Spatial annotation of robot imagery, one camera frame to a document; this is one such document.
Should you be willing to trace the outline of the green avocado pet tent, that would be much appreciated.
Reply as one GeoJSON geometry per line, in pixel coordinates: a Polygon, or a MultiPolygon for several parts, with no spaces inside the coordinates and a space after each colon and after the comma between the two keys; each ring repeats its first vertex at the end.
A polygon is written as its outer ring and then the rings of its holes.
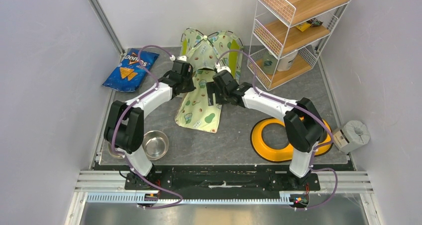
{"type": "Polygon", "coordinates": [[[243,54],[237,52],[237,50],[243,50],[240,46],[232,40],[231,42],[223,37],[218,37],[216,41],[211,43],[206,37],[202,39],[198,44],[192,47],[190,44],[189,48],[186,45],[181,45],[181,56],[187,56],[188,62],[194,68],[194,74],[197,70],[214,70],[216,61],[220,58],[222,53],[232,50],[219,60],[220,64],[224,64],[231,69],[233,78],[237,81],[240,79],[242,57],[243,54]]]}

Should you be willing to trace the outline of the green avocado print mat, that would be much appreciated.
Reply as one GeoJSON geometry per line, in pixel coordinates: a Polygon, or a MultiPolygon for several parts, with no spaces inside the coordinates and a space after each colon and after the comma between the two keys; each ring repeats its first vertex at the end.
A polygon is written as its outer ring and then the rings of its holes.
{"type": "Polygon", "coordinates": [[[209,105],[207,83],[212,82],[214,71],[197,70],[193,76],[195,89],[183,96],[175,116],[178,126],[210,133],[217,133],[221,105],[209,105]]]}

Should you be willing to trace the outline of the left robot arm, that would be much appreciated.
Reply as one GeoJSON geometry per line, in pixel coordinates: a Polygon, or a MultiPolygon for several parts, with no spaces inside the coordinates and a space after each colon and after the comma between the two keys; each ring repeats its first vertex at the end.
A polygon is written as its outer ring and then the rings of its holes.
{"type": "Polygon", "coordinates": [[[137,183],[143,189],[155,186],[156,176],[151,173],[152,162],[143,147],[144,120],[160,105],[180,94],[195,89],[192,65],[186,56],[179,56],[173,62],[172,69],[140,96],[126,102],[114,101],[108,113],[104,130],[104,139],[112,145],[112,151],[122,155],[131,170],[136,173],[137,183]]]}

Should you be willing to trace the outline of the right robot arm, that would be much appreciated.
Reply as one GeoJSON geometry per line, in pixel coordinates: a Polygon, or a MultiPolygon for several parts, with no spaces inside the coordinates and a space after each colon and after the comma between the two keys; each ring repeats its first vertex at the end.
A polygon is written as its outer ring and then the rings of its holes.
{"type": "Polygon", "coordinates": [[[212,81],[207,83],[207,92],[211,105],[240,106],[283,122],[288,142],[293,147],[287,183],[294,190],[307,184],[314,150],[321,137],[329,132],[311,100],[288,100],[267,93],[251,83],[239,84],[227,70],[213,75],[212,81]]]}

